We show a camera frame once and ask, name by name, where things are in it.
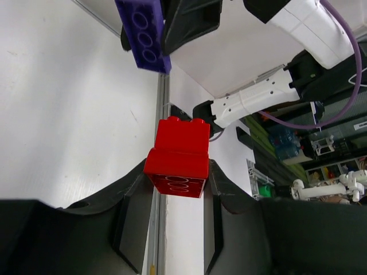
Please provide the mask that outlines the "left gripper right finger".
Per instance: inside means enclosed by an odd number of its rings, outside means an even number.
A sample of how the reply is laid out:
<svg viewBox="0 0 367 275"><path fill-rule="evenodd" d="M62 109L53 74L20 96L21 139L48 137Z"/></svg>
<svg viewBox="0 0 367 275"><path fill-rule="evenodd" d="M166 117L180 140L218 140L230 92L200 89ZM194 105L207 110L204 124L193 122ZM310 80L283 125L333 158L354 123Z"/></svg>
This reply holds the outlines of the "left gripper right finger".
<svg viewBox="0 0 367 275"><path fill-rule="evenodd" d="M214 161L204 190L205 274L365 274L366 207L255 200Z"/></svg>

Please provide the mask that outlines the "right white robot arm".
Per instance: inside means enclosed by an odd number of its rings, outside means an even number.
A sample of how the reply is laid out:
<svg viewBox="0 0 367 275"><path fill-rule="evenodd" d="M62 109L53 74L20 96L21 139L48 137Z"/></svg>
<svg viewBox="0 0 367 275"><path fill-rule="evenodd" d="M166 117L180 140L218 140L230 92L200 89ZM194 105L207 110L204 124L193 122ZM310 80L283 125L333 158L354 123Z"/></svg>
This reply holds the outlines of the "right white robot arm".
<svg viewBox="0 0 367 275"><path fill-rule="evenodd" d="M117 1L138 68L180 68L209 101L182 100L215 131L278 104L319 101L361 74L359 45L328 1Z"/></svg>

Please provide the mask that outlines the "red lego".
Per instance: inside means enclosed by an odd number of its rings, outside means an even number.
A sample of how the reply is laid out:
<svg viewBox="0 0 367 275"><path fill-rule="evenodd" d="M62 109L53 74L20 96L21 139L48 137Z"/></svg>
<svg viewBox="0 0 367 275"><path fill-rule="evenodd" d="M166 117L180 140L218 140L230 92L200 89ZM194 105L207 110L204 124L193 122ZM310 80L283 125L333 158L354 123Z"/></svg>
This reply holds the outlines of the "red lego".
<svg viewBox="0 0 367 275"><path fill-rule="evenodd" d="M200 198L209 176L210 125L170 116L158 123L143 172L160 194Z"/></svg>

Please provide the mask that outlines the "blue lego brick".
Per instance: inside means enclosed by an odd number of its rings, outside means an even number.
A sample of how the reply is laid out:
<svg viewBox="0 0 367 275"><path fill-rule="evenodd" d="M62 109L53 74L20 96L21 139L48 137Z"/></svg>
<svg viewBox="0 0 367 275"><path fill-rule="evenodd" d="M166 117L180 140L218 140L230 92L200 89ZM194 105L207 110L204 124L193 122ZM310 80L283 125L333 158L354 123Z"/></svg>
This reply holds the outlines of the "blue lego brick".
<svg viewBox="0 0 367 275"><path fill-rule="evenodd" d="M123 30L139 69L169 74L170 57L163 54L164 20L160 1L116 1Z"/></svg>

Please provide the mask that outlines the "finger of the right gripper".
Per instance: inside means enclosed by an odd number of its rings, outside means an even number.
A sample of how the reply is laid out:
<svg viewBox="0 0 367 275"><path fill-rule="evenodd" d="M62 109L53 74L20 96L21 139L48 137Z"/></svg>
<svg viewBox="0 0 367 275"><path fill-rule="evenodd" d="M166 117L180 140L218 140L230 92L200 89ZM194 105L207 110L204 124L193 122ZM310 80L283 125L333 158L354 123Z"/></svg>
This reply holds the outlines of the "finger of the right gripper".
<svg viewBox="0 0 367 275"><path fill-rule="evenodd" d="M128 40L128 36L127 36L127 33L124 29L124 26L122 26L122 30L121 30L121 34L120 34L120 42L121 42L122 48L125 52L131 51L131 45L130 45L130 42Z"/></svg>
<svg viewBox="0 0 367 275"><path fill-rule="evenodd" d="M216 30L220 25L222 1L162 1L165 26L161 38L163 54Z"/></svg>

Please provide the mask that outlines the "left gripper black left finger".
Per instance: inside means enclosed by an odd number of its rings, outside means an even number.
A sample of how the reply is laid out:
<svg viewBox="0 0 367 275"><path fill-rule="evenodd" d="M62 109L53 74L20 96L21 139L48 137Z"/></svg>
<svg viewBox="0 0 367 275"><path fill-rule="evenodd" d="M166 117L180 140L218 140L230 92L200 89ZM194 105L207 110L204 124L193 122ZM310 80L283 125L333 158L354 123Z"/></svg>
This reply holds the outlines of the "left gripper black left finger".
<svg viewBox="0 0 367 275"><path fill-rule="evenodd" d="M1 273L140 274L153 198L144 166L67 208L1 200Z"/></svg>

